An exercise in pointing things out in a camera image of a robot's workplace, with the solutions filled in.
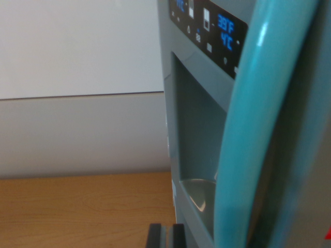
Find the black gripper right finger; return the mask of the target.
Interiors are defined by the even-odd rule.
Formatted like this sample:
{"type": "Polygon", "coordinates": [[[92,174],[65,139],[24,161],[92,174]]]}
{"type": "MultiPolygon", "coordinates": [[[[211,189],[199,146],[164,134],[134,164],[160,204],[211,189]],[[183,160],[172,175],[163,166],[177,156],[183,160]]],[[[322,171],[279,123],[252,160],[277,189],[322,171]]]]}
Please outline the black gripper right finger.
{"type": "Polygon", "coordinates": [[[186,237],[184,224],[174,224],[172,231],[172,247],[186,248],[186,237]]]}

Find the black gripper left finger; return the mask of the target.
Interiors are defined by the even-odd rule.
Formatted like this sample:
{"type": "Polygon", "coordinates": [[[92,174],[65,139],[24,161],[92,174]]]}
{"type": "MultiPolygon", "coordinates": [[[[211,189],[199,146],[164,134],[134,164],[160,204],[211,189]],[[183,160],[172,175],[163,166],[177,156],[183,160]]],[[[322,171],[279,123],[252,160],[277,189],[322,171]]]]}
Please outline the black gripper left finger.
{"type": "Polygon", "coordinates": [[[148,236],[146,240],[146,248],[161,247],[161,224],[152,223],[149,226],[148,236]]]}

